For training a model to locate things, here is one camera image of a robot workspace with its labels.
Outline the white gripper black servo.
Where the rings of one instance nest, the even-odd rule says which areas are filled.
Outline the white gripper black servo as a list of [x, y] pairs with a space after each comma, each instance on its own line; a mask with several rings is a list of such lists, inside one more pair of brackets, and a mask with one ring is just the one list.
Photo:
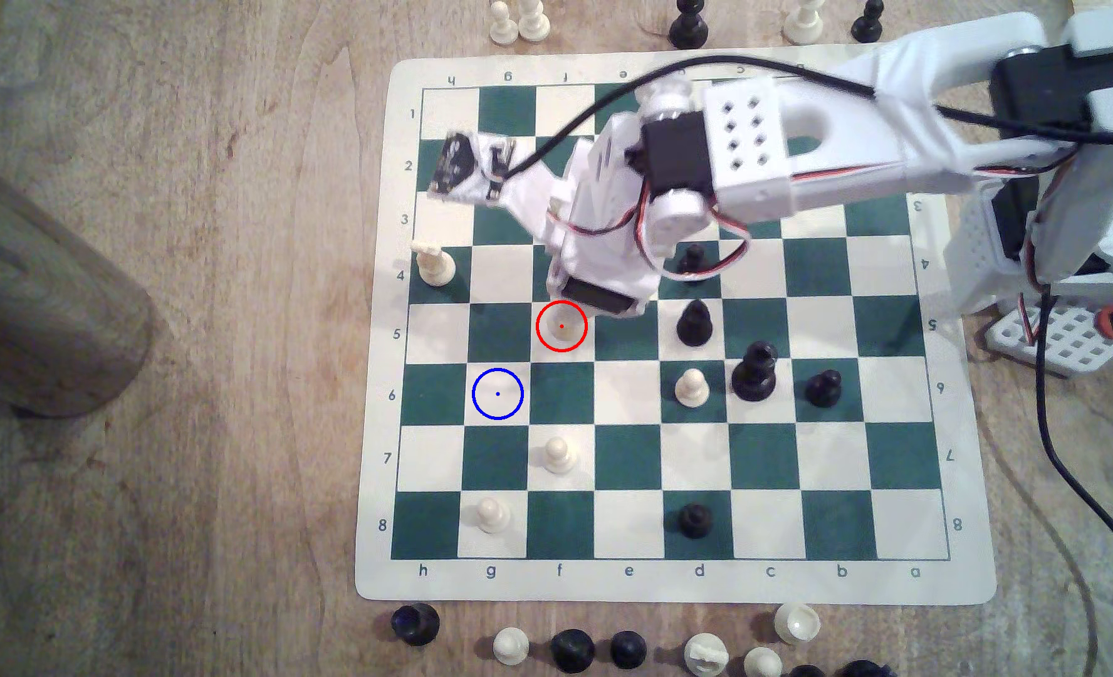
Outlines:
[[546, 290], [551, 300], [577, 302], [588, 315], [639, 317], [659, 286], [634, 241], [643, 174], [626, 158], [642, 143], [646, 122], [637, 112], [617, 112], [600, 135], [577, 137], [563, 190], [551, 198], [560, 208]]

